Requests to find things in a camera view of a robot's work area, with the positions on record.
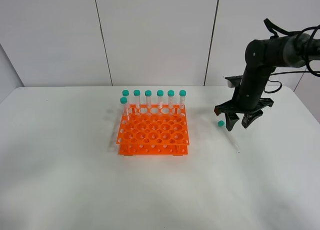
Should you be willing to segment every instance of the black robotic arm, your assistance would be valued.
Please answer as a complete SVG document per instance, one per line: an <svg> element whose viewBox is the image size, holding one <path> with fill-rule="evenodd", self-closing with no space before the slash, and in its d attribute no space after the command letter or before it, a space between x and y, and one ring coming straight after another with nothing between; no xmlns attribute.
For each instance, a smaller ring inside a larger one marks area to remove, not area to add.
<svg viewBox="0 0 320 230"><path fill-rule="evenodd" d="M239 120L237 113L244 114L242 125L247 128L263 115L263 108L272 107L274 102L270 98L261 98L261 95L276 67L299 68L306 65L309 72L320 77L309 65L311 60L320 60L320 40L314 39L320 25L288 32L268 19L264 23L273 36L249 43L245 50L246 67L243 75L226 77L229 87L235 87L232 99L214 108L216 115L225 114L228 131ZM304 33L312 29L311 36ZM286 36L279 37L276 31Z"/></svg>

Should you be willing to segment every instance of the teal cap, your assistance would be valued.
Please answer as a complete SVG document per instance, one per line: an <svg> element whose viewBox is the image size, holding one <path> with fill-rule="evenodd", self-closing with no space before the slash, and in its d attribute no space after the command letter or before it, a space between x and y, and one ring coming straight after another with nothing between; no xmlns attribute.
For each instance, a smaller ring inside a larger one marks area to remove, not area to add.
<svg viewBox="0 0 320 230"><path fill-rule="evenodd" d="M133 92L133 95L134 95L134 96L139 96L139 95L140 95L140 90L136 89L136 90Z"/></svg>
<svg viewBox="0 0 320 230"><path fill-rule="evenodd" d="M162 90L158 90L156 92L157 96L163 96L164 95L164 92Z"/></svg>
<svg viewBox="0 0 320 230"><path fill-rule="evenodd" d="M185 90L183 90L183 89L182 89L182 90L180 90L179 95L180 95L180 96L185 96L185 95L186 95L186 91L185 91Z"/></svg>
<svg viewBox="0 0 320 230"><path fill-rule="evenodd" d="M223 127L225 125L225 122L223 121L223 120L220 120L219 122L218 122L218 126L219 127Z"/></svg>
<svg viewBox="0 0 320 230"><path fill-rule="evenodd" d="M125 89L124 91L122 91L122 95L124 97L127 97L129 95L129 91L127 89Z"/></svg>
<svg viewBox="0 0 320 230"><path fill-rule="evenodd" d="M149 96L151 96L151 91L150 90L146 90L144 94L146 95L146 97L149 97Z"/></svg>
<svg viewBox="0 0 320 230"><path fill-rule="evenodd" d="M175 95L175 92L173 91L173 90L169 90L168 91L168 96L169 97L172 97L172 96L174 96Z"/></svg>
<svg viewBox="0 0 320 230"><path fill-rule="evenodd" d="M120 99L120 103L121 104L126 104L128 101L127 101L127 98L125 98L125 97L122 97L121 99Z"/></svg>

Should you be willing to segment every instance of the clear plastic tube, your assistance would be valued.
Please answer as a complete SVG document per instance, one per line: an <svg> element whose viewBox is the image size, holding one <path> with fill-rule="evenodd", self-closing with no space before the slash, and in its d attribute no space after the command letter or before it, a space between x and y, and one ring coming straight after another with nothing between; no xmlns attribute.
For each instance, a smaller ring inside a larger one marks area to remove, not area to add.
<svg viewBox="0 0 320 230"><path fill-rule="evenodd" d="M122 104L122 107L123 107L123 115L127 116L127 119L129 120L129 108L130 108L130 105L128 103L128 100L127 98L125 97L122 97L120 99L120 103Z"/></svg>
<svg viewBox="0 0 320 230"><path fill-rule="evenodd" d="M163 101L164 92L162 90L158 90L156 92L156 95L158 96L158 109L161 110L163 107L163 103L164 103L164 101Z"/></svg>
<svg viewBox="0 0 320 230"><path fill-rule="evenodd" d="M133 92L133 94L134 94L134 99L135 99L135 107L137 108L137 109L140 109L140 90L135 90L134 92Z"/></svg>
<svg viewBox="0 0 320 230"><path fill-rule="evenodd" d="M163 97L158 96L158 109L162 109L163 103L164 103Z"/></svg>
<svg viewBox="0 0 320 230"><path fill-rule="evenodd" d="M179 102L179 109L184 109L185 108L185 98L186 98L186 91L185 90L180 90L180 102Z"/></svg>
<svg viewBox="0 0 320 230"><path fill-rule="evenodd" d="M169 105L168 105L169 109L173 109L174 108L174 100L173 99L174 99L173 96L169 97Z"/></svg>
<svg viewBox="0 0 320 230"><path fill-rule="evenodd" d="M232 136L231 133L229 133L228 129L225 127L225 123L223 120L218 122L218 126L220 127L220 129L222 129L224 135L226 136L226 138L229 140L229 142L231 143L231 145L234 147L234 149L240 153L240 147L238 142L235 140L235 138Z"/></svg>
<svg viewBox="0 0 320 230"><path fill-rule="evenodd" d="M185 96L180 96L180 103L179 103L179 109L185 108Z"/></svg>
<svg viewBox="0 0 320 230"><path fill-rule="evenodd" d="M169 109L173 109L174 108L174 95L175 95L175 92L173 90L169 90L168 91L168 108Z"/></svg>
<svg viewBox="0 0 320 230"><path fill-rule="evenodd" d="M146 107L147 109L151 109L152 105L151 105L151 91L147 90L145 92L145 102L146 102Z"/></svg>

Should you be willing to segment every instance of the orange test tube rack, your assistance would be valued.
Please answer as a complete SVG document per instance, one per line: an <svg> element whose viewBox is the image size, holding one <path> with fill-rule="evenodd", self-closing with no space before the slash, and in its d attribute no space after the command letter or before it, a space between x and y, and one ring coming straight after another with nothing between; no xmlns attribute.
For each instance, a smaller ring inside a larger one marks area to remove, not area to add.
<svg viewBox="0 0 320 230"><path fill-rule="evenodd" d="M189 135L186 108L174 105L171 113L157 112L157 105L147 109L141 105L140 113L136 105L131 104L129 116L122 114L116 143L120 155L174 155L188 154Z"/></svg>

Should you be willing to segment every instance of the table surface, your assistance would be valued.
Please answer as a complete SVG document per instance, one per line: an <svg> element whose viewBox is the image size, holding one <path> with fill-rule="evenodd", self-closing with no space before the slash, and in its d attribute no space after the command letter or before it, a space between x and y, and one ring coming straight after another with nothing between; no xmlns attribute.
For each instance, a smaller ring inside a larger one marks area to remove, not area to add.
<svg viewBox="0 0 320 230"><path fill-rule="evenodd" d="M183 87L189 154L174 157L117 154L125 88L170 89L27 87L0 104L1 229L320 229L320 125L290 89L235 125L237 153L213 112L233 89Z"/></svg>

